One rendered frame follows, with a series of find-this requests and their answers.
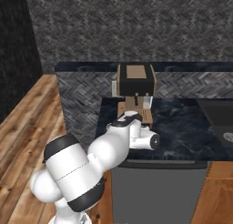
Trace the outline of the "black and tan coffee machine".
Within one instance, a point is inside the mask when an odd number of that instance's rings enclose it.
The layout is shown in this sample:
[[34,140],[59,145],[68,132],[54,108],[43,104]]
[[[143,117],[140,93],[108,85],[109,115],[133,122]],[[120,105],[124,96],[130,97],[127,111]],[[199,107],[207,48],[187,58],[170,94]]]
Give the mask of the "black and tan coffee machine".
[[117,115],[137,111],[142,124],[152,127],[153,97],[157,92],[157,77],[150,63],[121,63],[117,66],[116,80],[112,82],[112,96],[122,97],[117,105]]

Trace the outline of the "narrow wooden cupboard panel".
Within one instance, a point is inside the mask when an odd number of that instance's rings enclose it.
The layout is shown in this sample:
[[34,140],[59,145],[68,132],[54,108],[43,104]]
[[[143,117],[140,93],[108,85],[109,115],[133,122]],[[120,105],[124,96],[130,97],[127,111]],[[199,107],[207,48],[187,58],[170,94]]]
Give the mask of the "narrow wooden cupboard panel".
[[111,171],[104,174],[105,191],[99,202],[90,210],[93,224],[113,224],[113,204],[111,190]]

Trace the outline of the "wooden cupboard door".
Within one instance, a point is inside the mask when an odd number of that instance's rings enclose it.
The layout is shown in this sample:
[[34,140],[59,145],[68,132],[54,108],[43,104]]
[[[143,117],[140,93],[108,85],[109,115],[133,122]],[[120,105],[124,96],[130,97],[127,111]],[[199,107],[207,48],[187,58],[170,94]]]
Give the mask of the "wooden cupboard door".
[[211,162],[190,224],[233,224],[233,162]]

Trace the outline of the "grey dishwasher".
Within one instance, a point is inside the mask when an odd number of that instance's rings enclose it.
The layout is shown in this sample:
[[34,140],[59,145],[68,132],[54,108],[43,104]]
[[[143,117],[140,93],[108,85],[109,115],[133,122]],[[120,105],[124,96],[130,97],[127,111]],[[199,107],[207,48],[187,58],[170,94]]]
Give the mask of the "grey dishwasher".
[[191,224],[208,166],[178,161],[113,168],[114,224]]

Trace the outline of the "black sink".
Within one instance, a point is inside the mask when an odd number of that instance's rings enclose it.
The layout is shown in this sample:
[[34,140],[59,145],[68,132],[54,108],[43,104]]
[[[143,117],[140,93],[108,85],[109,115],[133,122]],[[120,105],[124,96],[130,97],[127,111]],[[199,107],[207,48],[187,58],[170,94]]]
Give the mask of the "black sink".
[[222,145],[233,149],[233,98],[203,98],[198,104]]

